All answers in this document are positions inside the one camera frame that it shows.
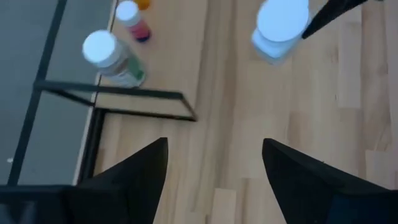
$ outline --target blurry bottle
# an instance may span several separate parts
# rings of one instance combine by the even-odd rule
[[[134,0],[137,3],[139,10],[145,10],[150,6],[150,0]]]
[[[268,0],[257,15],[252,42],[269,63],[280,64],[310,23],[308,0]]]
[[[123,24],[138,42],[149,40],[151,32],[142,19],[136,3],[123,1],[116,8],[116,19]]]
[[[96,66],[100,74],[126,87],[137,87],[145,80],[145,73],[137,57],[127,44],[107,30],[91,33],[83,43],[83,55]]]

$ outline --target white container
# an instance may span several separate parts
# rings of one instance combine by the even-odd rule
[[[257,15],[254,48],[269,63],[280,64],[301,40],[309,23],[308,0],[268,0]]]
[[[97,30],[86,38],[83,56],[102,76],[122,86],[137,87],[145,79],[137,57],[107,30]]]

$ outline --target black metal frame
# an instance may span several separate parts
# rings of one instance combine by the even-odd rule
[[[48,93],[64,97],[68,100],[72,100],[77,103],[92,107],[93,111],[91,114],[91,121],[88,129],[88,134],[85,143],[85,151],[83,153],[83,160],[80,166],[80,173],[78,176],[78,182],[93,176],[96,155],[98,152],[98,146],[100,143],[101,131],[104,123],[104,118],[107,113],[118,113],[118,114],[129,114],[136,116],[146,116],[154,118],[165,118],[165,119],[177,119],[182,121],[197,121],[197,115],[189,104],[183,93],[177,91],[160,91],[160,90],[146,90],[140,88],[123,88],[113,86],[99,86],[89,85],[82,83],[70,83],[70,82],[55,82],[46,80],[47,71],[50,64],[53,48],[57,38],[58,30],[62,21],[63,13],[67,0],[58,0],[54,16],[50,25],[47,39],[45,41],[43,54],[40,59],[39,68],[36,73],[35,82],[33,85],[32,94],[28,105],[27,112],[25,114],[24,124],[22,126],[21,135],[19,136],[19,142],[14,155],[14,160],[11,167],[11,172],[7,181],[7,185],[17,185],[19,176],[21,174],[23,161],[25,158],[27,145],[29,143],[30,134],[34,125],[34,120],[39,107],[40,97],[43,91]],[[69,91],[82,91],[96,93],[94,102],[87,100],[83,97],[74,95]],[[190,112],[189,116],[178,116],[174,114],[163,114],[163,113],[149,113],[141,111],[129,111],[129,110],[117,110],[112,108],[99,108],[96,107],[96,97],[98,93],[112,93],[117,95],[128,95],[128,96],[140,96],[149,98],[159,98],[166,100],[178,100],[180,101],[187,111]]]
[[[364,4],[366,1],[368,0],[329,0],[315,15],[307,29],[304,31],[302,38],[307,39],[337,17],[352,10],[356,6]]]

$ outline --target glass panel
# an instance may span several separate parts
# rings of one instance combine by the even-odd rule
[[[42,93],[20,184],[72,184],[89,108]]]
[[[107,29],[112,1],[68,0],[55,42],[48,80],[94,84],[96,69],[81,54],[84,39],[93,31]],[[89,93],[75,93],[87,99]]]
[[[56,1],[0,1],[0,184],[6,184]]]

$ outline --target white lid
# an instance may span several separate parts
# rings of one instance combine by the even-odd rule
[[[132,1],[123,1],[116,8],[116,18],[126,27],[136,25],[141,20],[138,5]]]
[[[105,68],[117,62],[122,51],[117,38],[107,30],[91,33],[83,43],[84,57],[99,68]]]
[[[257,28],[265,38],[283,42],[300,35],[308,19],[308,0],[268,0],[257,15]]]

